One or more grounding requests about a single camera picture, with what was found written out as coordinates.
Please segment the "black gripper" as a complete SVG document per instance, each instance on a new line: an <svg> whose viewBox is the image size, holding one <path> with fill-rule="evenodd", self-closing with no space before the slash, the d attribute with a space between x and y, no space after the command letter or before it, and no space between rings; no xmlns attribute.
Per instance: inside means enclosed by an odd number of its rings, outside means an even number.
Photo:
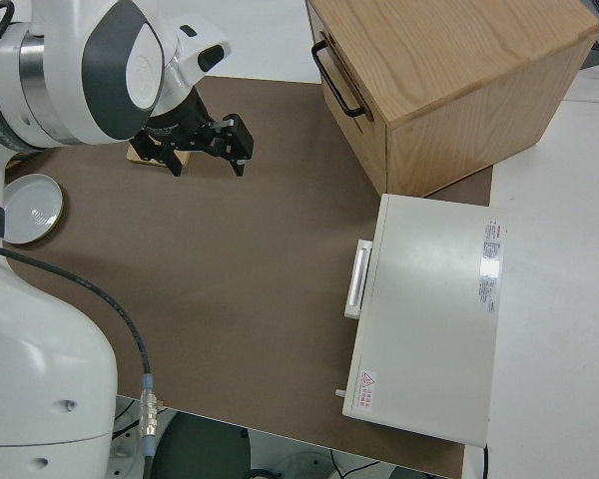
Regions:
<svg viewBox="0 0 599 479"><path fill-rule="evenodd" d="M144 127L146 133L141 131L131 139L131 161L164 167L179 177L188 155L176 150L192 150L196 131L208 124L213 132L212 153L228 161L235 174L242 177L253 156L253 136L238 114L214 122L196 88L174 109L152 116Z"/></svg>

